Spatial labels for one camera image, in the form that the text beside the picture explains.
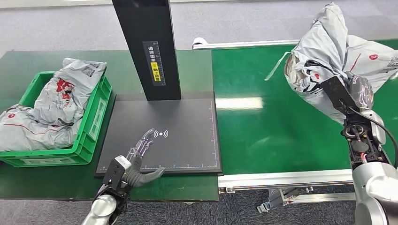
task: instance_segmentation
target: wireless signal icon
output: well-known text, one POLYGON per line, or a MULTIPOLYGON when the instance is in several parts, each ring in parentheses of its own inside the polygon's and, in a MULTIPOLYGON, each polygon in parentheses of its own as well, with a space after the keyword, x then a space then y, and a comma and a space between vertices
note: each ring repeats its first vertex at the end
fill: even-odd
POLYGON ((155 132, 153 133, 153 136, 155 138, 158 138, 159 136, 166 138, 166 137, 168 137, 168 130, 164 130, 163 132, 159 132, 158 130, 155 130, 155 132))

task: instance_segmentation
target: green table surface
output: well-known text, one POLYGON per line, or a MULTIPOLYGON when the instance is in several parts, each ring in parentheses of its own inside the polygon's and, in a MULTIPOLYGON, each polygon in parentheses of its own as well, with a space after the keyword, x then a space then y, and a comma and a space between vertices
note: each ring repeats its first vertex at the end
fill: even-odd
MULTIPOLYGON (((383 41, 398 48, 398 40, 383 41)), ((336 122, 304 102, 288 86, 283 63, 268 81, 284 52, 293 45, 212 51, 177 51, 182 90, 214 89, 223 173, 281 173, 348 169, 347 145, 336 122), (261 101, 256 109, 221 107, 218 99, 261 101)), ((0 60, 0 109, 19 101, 38 71, 57 70, 64 57, 108 62, 107 78, 115 93, 142 92, 128 51, 8 52, 0 60)), ((398 81, 375 94, 374 110, 398 135, 398 104, 391 101, 398 81)), ((100 137, 105 136, 104 128, 100 137)), ((84 166, 13 168, 0 166, 0 198, 87 199, 100 180, 92 177, 99 157, 84 166)), ((391 143, 385 146, 393 159, 391 143)), ((164 176, 133 190, 138 200, 216 201, 216 175, 164 176)))

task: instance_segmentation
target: black pole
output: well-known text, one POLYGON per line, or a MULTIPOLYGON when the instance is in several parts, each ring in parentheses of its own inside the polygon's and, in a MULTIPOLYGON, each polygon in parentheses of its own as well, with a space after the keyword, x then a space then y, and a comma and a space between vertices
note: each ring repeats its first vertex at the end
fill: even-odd
POLYGON ((146 99, 181 99, 168 0, 112 0, 146 99))

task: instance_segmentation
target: plastic mailer bag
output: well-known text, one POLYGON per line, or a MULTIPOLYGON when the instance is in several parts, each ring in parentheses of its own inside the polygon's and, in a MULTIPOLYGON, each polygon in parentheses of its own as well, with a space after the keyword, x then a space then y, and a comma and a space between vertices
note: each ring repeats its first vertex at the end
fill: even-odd
POLYGON ((76 139, 87 101, 104 62, 65 58, 34 108, 15 105, 0 115, 0 151, 62 149, 76 139))
POLYGON ((42 89, 28 116, 48 125, 73 125, 82 118, 106 63, 65 58, 63 68, 42 89))
POLYGON ((334 3, 326 5, 284 67, 290 87, 339 123, 345 116, 333 108, 321 82, 338 76, 344 83, 349 71, 366 78, 376 92, 398 69, 398 51, 347 33, 340 8, 334 3))
POLYGON ((46 125, 30 119, 30 109, 15 105, 0 115, 0 151, 62 149, 72 145, 81 120, 73 126, 46 125))

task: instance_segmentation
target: black cable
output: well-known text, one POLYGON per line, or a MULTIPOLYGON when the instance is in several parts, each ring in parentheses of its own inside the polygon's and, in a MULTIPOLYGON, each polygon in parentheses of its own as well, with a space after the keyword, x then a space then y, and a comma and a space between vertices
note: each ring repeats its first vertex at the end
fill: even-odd
POLYGON ((395 150, 395 163, 394 163, 394 167, 397 168, 398 167, 398 145, 397 142, 395 141, 394 136, 392 135, 392 133, 385 127, 383 126, 381 123, 377 122, 374 119, 368 118, 364 115, 362 115, 361 113, 355 111, 351 106, 348 106, 349 109, 351 109, 354 113, 360 115, 361 117, 370 120, 371 122, 375 123, 376 125, 378 125, 379 127, 381 127, 386 133, 387 135, 390 137, 392 144, 394 145, 394 150, 395 150))

